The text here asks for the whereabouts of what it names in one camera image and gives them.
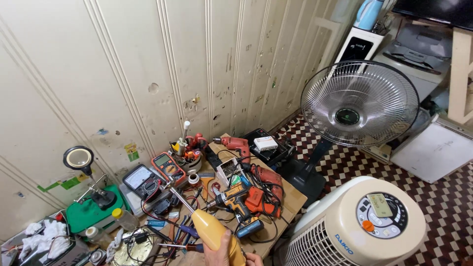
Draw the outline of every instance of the air cooler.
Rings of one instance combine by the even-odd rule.
[[[291,229],[275,265],[396,265],[426,238],[419,206],[395,185],[361,176],[320,201]]]

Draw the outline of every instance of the workbench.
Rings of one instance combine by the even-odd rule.
[[[212,148],[212,150],[215,153],[217,153],[221,150],[226,150],[225,146],[220,145],[220,144],[215,144],[213,142],[210,143],[209,146],[210,146],[210,148]],[[220,157],[222,162],[226,162],[227,160],[230,160],[234,156],[230,152],[221,152],[219,154],[219,157]],[[261,167],[270,169],[268,166],[266,166],[261,160],[259,160],[256,157],[251,158],[251,163],[255,163],[256,165],[260,165]],[[214,169],[212,168],[212,166],[206,160],[204,160],[204,162],[202,162],[202,168],[199,172],[201,172],[201,173],[214,172]],[[217,177],[215,177],[214,180],[210,181],[209,187],[207,188],[209,190],[208,201],[212,200],[211,196],[212,197],[215,196],[211,192],[211,185],[215,182],[220,183],[220,181],[218,180]],[[302,207],[302,205],[304,204],[304,202],[307,200],[307,198],[306,198],[306,196],[301,194],[298,190],[296,190],[286,180],[283,179],[282,182],[283,182],[283,188],[284,188],[284,196],[283,196],[283,200],[282,200],[281,216],[284,217],[288,222],[291,222],[294,219],[294,217],[296,216],[296,214],[298,213],[298,211],[300,210],[300,208]],[[221,185],[220,191],[223,191],[225,185],[223,185],[222,183],[220,183],[220,185]],[[193,191],[183,193],[184,197],[191,196],[191,195],[194,195]],[[201,208],[203,208],[205,206],[205,202],[202,200],[201,197],[199,197],[199,204],[200,204]],[[180,207],[180,217],[179,217],[179,221],[177,223],[181,224],[181,222],[183,221],[184,216],[185,215],[187,215],[187,217],[189,216],[189,210],[185,206],[183,206],[183,204],[180,204],[179,207]],[[170,210],[169,212],[176,212],[176,211],[177,211],[176,209],[173,209],[173,210]],[[231,218],[234,217],[234,214],[228,213],[224,210],[218,210],[215,214],[215,217],[221,218],[221,219],[224,219],[224,220],[230,220]],[[274,224],[271,222],[271,220],[269,218],[267,218],[264,215],[261,215],[260,218],[264,223],[264,229],[262,229],[261,231],[257,232],[253,236],[251,236],[251,238],[253,240],[257,240],[257,241],[265,241],[265,240],[273,238],[276,234],[277,234],[277,237],[274,240],[272,240],[268,243],[253,243],[248,238],[241,239],[240,243],[241,243],[241,246],[242,246],[242,248],[245,252],[256,253],[256,254],[260,255],[262,258],[265,258],[268,255],[270,249],[274,246],[274,244],[279,239],[279,237],[281,236],[281,234],[284,232],[284,230],[287,228],[288,225],[281,218],[279,218],[279,219],[278,218],[273,218],[275,220],[275,224],[277,226],[277,230],[276,230]],[[143,215],[142,217],[140,217],[141,225],[144,225],[144,222],[147,219],[148,219],[148,217],[146,215]],[[237,227],[237,220],[236,219],[233,219],[230,222],[225,222],[225,221],[221,221],[221,222],[226,227],[230,228],[232,231],[235,231],[235,229]],[[115,236],[117,231],[118,231],[118,229],[116,229],[114,232],[112,232],[111,235]],[[161,230],[161,232],[165,235],[168,235],[169,234],[169,224],[166,225]],[[198,243],[202,243],[202,240],[198,239],[196,241],[196,244],[198,244]],[[165,248],[161,247],[161,249],[158,252],[162,253],[162,252],[165,252],[165,251],[167,251],[167,250]],[[179,249],[176,252],[176,255],[178,255],[178,257],[176,257],[176,259],[169,260],[167,265],[169,265],[169,266],[174,266],[174,265],[186,265],[186,266],[199,265],[199,266],[202,266],[202,265],[205,265],[204,254],[202,254],[202,253],[187,252],[186,254],[184,254]],[[160,261],[160,260],[163,260],[163,258],[158,257],[157,261]]]

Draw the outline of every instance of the person's hand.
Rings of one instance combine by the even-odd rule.
[[[228,245],[230,243],[232,232],[227,229],[220,238],[220,248],[212,250],[209,246],[204,246],[205,266],[229,266]]]
[[[260,255],[253,253],[246,253],[246,265],[248,266],[263,266],[263,259]]]

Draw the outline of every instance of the air cooler vent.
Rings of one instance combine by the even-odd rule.
[[[281,263],[291,266],[356,266],[333,246],[325,231],[325,217],[282,250]]]

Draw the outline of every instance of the fan base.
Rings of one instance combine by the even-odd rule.
[[[303,160],[291,159],[283,167],[278,168],[276,172],[307,197],[306,203],[302,206],[307,208],[317,200],[326,180],[314,168],[308,175],[304,176],[302,171],[304,166],[306,166],[306,162]]]

